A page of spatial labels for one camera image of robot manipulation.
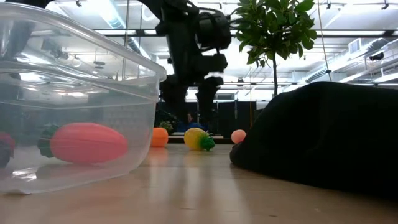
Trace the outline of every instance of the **clear plastic container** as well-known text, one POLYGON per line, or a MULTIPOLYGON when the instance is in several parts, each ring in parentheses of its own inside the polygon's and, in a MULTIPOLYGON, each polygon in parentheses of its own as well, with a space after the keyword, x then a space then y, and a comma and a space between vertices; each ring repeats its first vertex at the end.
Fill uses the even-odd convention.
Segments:
POLYGON ((165 78, 69 18, 0 3, 0 191, 48 192, 135 169, 165 78))

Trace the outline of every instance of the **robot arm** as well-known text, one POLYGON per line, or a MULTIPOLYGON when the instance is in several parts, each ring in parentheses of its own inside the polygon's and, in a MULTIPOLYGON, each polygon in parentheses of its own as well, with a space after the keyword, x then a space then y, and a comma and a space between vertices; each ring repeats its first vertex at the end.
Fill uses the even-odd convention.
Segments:
MULTIPOLYGON (((52 0, 6 0, 45 8, 52 0)), ((228 63, 220 50, 231 43, 229 21, 220 11, 196 7, 189 0, 139 0, 159 18, 156 26, 159 35, 167 38, 174 75, 160 85, 162 97, 176 112, 178 118, 187 121, 185 95, 189 86, 198 87, 200 114, 205 120, 212 117, 212 104, 222 78, 207 78, 209 72, 223 72, 228 63), (214 55, 202 52, 216 49, 214 55)))

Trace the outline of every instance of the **tree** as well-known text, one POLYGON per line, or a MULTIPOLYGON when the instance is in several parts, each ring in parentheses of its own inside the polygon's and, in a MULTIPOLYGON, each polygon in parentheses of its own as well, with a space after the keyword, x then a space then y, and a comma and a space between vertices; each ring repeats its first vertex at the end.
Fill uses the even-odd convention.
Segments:
POLYGON ((240 0, 236 14, 241 16, 236 24, 236 37, 248 51, 248 65, 256 62, 257 67, 272 61, 274 69, 275 96, 278 94, 276 55, 284 60, 290 54, 303 56, 303 48, 310 50, 317 32, 310 28, 314 19, 307 14, 314 5, 313 0, 240 0))

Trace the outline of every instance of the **small pink ball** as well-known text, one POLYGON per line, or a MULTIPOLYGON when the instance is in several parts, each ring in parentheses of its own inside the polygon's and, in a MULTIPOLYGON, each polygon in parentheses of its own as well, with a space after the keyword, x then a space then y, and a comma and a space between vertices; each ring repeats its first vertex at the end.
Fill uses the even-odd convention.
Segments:
POLYGON ((231 135, 232 142, 235 144, 242 142, 245 137, 246 133, 243 130, 236 130, 231 135))

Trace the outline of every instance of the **tree trunk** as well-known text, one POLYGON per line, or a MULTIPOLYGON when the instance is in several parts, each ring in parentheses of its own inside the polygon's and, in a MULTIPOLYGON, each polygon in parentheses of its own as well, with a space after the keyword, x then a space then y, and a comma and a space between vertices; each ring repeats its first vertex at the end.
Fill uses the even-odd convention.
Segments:
POLYGON ((274 69, 274 97, 278 95, 278 78, 276 74, 276 52, 274 52, 274 58, 272 59, 272 66, 274 69))

